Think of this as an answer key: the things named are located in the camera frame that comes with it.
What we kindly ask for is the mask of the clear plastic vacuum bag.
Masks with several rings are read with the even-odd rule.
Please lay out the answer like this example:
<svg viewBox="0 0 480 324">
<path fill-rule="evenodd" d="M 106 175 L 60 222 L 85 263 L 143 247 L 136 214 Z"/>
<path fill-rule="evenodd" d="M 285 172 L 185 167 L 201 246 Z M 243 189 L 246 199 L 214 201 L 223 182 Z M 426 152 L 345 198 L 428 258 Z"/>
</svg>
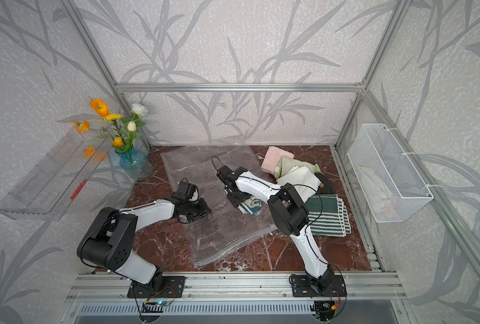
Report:
<svg viewBox="0 0 480 324">
<path fill-rule="evenodd" d="M 226 197 L 224 184 L 216 176 L 222 163 L 236 170 L 244 167 L 267 180 L 259 159 L 248 146 L 181 147 L 161 154 L 172 189 L 184 179 L 198 187 L 211 213 L 185 227 L 189 251 L 196 268 L 202 268 L 231 252 L 276 230 L 268 206 L 260 201 L 250 205 L 254 211 L 244 213 Z"/>
</svg>

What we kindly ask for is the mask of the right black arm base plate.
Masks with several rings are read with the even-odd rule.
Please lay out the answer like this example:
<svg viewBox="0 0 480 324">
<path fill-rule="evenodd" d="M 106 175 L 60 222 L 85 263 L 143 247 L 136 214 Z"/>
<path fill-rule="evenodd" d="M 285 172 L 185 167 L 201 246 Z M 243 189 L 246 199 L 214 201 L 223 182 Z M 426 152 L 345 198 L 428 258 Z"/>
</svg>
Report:
<svg viewBox="0 0 480 324">
<path fill-rule="evenodd" d="M 310 275 L 291 274 L 289 277 L 293 297 L 346 297 L 347 290 L 342 275 L 334 275 L 329 283 L 321 283 Z"/>
</svg>

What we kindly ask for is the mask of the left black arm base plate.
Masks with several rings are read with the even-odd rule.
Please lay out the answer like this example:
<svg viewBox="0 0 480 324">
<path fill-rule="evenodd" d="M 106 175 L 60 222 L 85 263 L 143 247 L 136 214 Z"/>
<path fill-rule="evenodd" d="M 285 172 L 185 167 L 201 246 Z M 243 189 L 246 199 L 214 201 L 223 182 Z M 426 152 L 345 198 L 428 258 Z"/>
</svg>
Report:
<svg viewBox="0 0 480 324">
<path fill-rule="evenodd" d="M 158 276 L 150 283 L 141 284 L 132 281 L 127 293 L 128 298 L 181 298 L 185 287 L 185 276 Z"/>
</svg>

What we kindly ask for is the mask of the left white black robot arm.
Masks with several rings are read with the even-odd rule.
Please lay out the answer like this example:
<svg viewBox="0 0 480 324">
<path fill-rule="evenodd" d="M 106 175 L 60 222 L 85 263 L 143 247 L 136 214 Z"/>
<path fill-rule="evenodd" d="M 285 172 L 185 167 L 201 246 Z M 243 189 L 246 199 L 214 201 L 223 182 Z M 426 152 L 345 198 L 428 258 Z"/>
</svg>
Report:
<svg viewBox="0 0 480 324">
<path fill-rule="evenodd" d="M 133 252 L 135 233 L 172 218 L 195 221 L 211 213 L 203 198 L 196 201 L 159 199 L 131 209 L 105 207 L 79 244 L 76 255 L 83 262 L 150 284 L 161 270 Z"/>
</svg>

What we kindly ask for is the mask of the blue patterned towel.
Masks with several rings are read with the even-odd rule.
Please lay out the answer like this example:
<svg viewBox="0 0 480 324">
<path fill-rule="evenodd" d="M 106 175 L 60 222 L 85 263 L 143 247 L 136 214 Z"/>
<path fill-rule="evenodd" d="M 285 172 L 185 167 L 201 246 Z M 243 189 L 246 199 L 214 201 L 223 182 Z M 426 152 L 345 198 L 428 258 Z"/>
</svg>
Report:
<svg viewBox="0 0 480 324">
<path fill-rule="evenodd" d="M 260 199 L 249 198 L 244 202 L 240 203 L 238 209 L 243 214 L 258 215 L 262 206 L 263 202 Z"/>
</svg>

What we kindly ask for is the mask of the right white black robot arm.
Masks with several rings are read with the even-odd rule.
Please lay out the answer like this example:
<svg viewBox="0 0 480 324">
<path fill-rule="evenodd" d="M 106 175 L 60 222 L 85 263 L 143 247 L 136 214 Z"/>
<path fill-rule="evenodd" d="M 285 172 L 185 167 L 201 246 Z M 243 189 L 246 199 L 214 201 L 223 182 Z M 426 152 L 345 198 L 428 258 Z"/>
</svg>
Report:
<svg viewBox="0 0 480 324">
<path fill-rule="evenodd" d="M 323 285 L 333 279 L 335 272 L 313 238 L 309 226 L 309 210 L 294 185 L 271 184 L 242 167 L 231 170 L 223 166 L 217 171 L 217 177 L 230 191 L 228 199 L 234 206 L 250 197 L 268 205 L 277 228 L 296 245 L 311 279 Z"/>
</svg>

